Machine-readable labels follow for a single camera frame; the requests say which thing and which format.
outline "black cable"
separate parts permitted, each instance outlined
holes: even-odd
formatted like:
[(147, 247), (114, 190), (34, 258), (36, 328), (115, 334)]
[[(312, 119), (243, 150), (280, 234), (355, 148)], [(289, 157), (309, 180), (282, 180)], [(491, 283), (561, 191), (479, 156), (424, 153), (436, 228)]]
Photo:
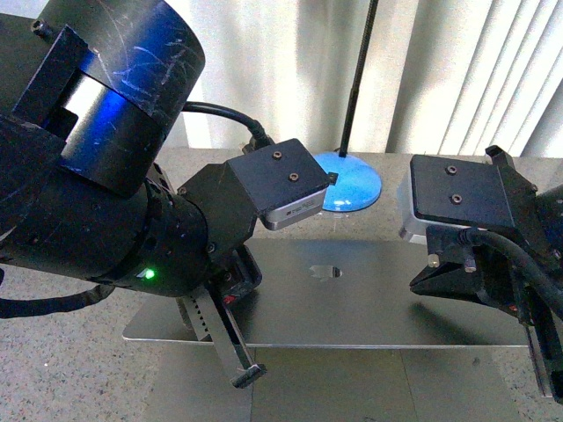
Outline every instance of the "black cable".
[(478, 229), (466, 229), (459, 233), (459, 243), (468, 244), (470, 246), (489, 246), (502, 255), (516, 266), (534, 287), (537, 294), (549, 306), (559, 319), (563, 320), (563, 290), (561, 290), (536, 263), (524, 249), (492, 231), (483, 231)]
[(214, 116), (237, 121), (248, 128), (256, 141), (257, 148), (262, 148), (272, 143), (259, 121), (232, 108), (217, 104), (187, 101), (182, 108), (182, 112), (213, 114)]
[(358, 56), (358, 63), (355, 67), (354, 82), (352, 83), (352, 89), (350, 90), (348, 109), (346, 110), (346, 118), (344, 119), (344, 130), (342, 131), (342, 139), (340, 141), (340, 152), (338, 156), (342, 158), (344, 158), (348, 153), (348, 144), (350, 143), (350, 134), (352, 133), (352, 124), (354, 123), (355, 107), (358, 103), (358, 95), (360, 94), (360, 83), (362, 82), (363, 68), (366, 64), (369, 40), (371, 39), (371, 30), (373, 29), (373, 22), (376, 18), (377, 3), (378, 0), (371, 0), (369, 2), (366, 26), (363, 28), (360, 54)]

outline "scratched black cylinder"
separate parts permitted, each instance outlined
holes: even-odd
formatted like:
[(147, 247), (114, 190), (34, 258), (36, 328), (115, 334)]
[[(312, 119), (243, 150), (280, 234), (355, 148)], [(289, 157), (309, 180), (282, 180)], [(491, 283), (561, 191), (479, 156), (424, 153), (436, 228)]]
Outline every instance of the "scratched black cylinder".
[[(62, 166), (134, 195), (203, 70), (200, 42), (164, 0), (50, 0), (39, 19), (55, 31), (68, 25), (86, 41), (90, 54), (75, 81), (105, 87), (90, 95), (70, 85), (60, 104), (70, 114), (50, 116), (61, 137), (69, 116), (78, 120)], [(72, 97), (77, 106), (69, 110)]]

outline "screw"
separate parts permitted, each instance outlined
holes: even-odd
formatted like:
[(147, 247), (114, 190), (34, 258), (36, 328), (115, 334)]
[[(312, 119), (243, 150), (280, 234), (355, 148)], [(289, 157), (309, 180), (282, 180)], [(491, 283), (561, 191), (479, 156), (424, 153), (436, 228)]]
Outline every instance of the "screw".
[(475, 259), (466, 258), (464, 262), (464, 269), (466, 273), (475, 273), (477, 271), (477, 264), (475, 263)]
[(37, 19), (32, 23), (32, 32), (41, 38), (53, 35), (53, 30), (43, 19)]
[(461, 198), (461, 195), (458, 195), (457, 193), (455, 193), (455, 194), (450, 196), (450, 200), (451, 200), (452, 204), (459, 205), (459, 204), (461, 204), (462, 198)]
[(440, 266), (440, 257), (437, 254), (431, 253), (428, 255), (428, 266), (430, 268), (437, 268)]

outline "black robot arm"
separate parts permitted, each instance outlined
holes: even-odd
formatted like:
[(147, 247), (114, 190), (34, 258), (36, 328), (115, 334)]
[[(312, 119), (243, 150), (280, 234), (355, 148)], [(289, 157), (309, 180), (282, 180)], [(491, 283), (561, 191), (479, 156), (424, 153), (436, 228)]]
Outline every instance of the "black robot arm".
[[(204, 63), (164, 0), (51, 0), (36, 20), (0, 14), (0, 263), (99, 284), (6, 300), (0, 317), (80, 309), (115, 287), (179, 298), (185, 312), (199, 303), (218, 322), (219, 354), (239, 357), (231, 381), (244, 387), (265, 372), (229, 310), (261, 281), (244, 243), (258, 219), (281, 229), (317, 213), (329, 180), (298, 140), (274, 144), (240, 112), (187, 103)], [(155, 159), (182, 111), (237, 120), (252, 139), (175, 191)]]

